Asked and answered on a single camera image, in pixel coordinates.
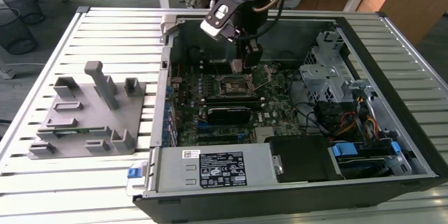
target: aluminum slotted table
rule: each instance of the aluminum slotted table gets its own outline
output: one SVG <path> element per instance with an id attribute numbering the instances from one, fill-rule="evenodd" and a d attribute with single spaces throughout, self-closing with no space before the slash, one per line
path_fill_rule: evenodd
<path id="1" fill-rule="evenodd" d="M 76 13 L 0 142 L 0 223 L 152 223 L 124 190 L 132 163 L 148 158 L 152 113 L 164 45 L 165 14 L 205 15 L 204 10 L 91 8 Z M 448 87 L 388 18 L 369 13 L 296 12 L 285 15 L 345 16 L 413 116 L 448 159 Z M 147 83 L 137 152 L 111 157 L 31 160 L 28 147 L 52 105 L 60 76 L 79 83 L 88 60 L 104 63 L 116 82 Z M 444 186 L 360 209 L 213 221 L 211 223 L 443 223 L 448 221 Z"/>

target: motherboard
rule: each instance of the motherboard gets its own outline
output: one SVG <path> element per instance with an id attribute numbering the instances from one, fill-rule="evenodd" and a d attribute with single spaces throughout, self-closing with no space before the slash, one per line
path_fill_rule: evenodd
<path id="1" fill-rule="evenodd" d="M 289 101 L 295 70 L 261 63 L 249 74 L 228 73 L 212 61 L 173 65 L 176 146 L 263 143 L 269 136 L 299 135 Z"/>

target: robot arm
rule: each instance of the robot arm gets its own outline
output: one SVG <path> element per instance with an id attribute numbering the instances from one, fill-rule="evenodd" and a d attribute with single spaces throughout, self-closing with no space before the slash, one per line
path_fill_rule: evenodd
<path id="1" fill-rule="evenodd" d="M 237 55 L 232 61 L 235 73 L 249 72 L 259 64 L 263 47 L 257 38 L 268 32 L 280 18 L 285 0 L 219 0 L 201 22 L 201 29 L 219 40 L 224 37 L 236 44 Z M 268 9 L 279 4 L 279 13 L 268 26 Z"/>

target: red wire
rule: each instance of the red wire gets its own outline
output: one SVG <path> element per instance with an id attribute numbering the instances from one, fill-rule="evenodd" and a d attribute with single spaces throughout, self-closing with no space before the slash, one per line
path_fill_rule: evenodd
<path id="1" fill-rule="evenodd" d="M 344 113 L 344 115 L 343 115 L 343 117 L 341 117 L 341 127 L 344 126 L 344 119 L 345 119 L 345 117 L 348 116 L 348 115 L 353 115 L 355 114 L 355 112 L 347 112 L 347 113 Z"/>

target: metal bracket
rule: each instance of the metal bracket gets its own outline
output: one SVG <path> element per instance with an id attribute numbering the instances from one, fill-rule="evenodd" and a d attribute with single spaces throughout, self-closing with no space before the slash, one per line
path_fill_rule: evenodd
<path id="1" fill-rule="evenodd" d="M 165 44 L 168 36 L 179 30 L 179 24 L 185 23 L 183 19 L 177 19 L 177 15 L 163 15 L 160 22 L 161 38 L 160 42 Z"/>
<path id="2" fill-rule="evenodd" d="M 344 97 L 343 98 L 351 98 L 352 97 L 352 90 L 357 89 L 357 90 L 364 90 L 371 88 L 372 85 L 369 83 L 368 80 L 345 80 L 343 85 L 341 85 L 341 90 L 344 93 Z"/>

